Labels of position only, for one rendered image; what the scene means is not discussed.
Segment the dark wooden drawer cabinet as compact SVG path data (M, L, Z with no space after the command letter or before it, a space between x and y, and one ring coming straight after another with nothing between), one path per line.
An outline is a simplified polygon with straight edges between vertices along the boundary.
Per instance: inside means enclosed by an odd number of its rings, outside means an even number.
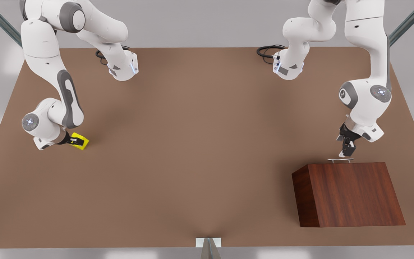
M301 227L405 225L384 162L307 164L292 180Z

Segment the yellow square block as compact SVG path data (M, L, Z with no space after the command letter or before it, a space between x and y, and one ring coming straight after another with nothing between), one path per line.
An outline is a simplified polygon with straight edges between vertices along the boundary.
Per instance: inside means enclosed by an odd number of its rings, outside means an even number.
M73 146L80 149L80 150L84 150L85 147L87 146L89 140L87 138L85 138L84 136L80 135L80 134L78 134L78 135L81 137L81 146L76 146L76 145L73 145Z

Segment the white post foot plate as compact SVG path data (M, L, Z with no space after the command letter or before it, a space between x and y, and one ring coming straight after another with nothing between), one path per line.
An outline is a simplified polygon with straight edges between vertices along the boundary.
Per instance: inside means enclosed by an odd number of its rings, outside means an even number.
M196 238L195 247L203 247L205 239L207 239L207 238L206 237ZM213 242L215 244L215 246L222 247L222 241L221 241L220 237L213 237L213 238L210 238L210 239L211 239L211 242Z

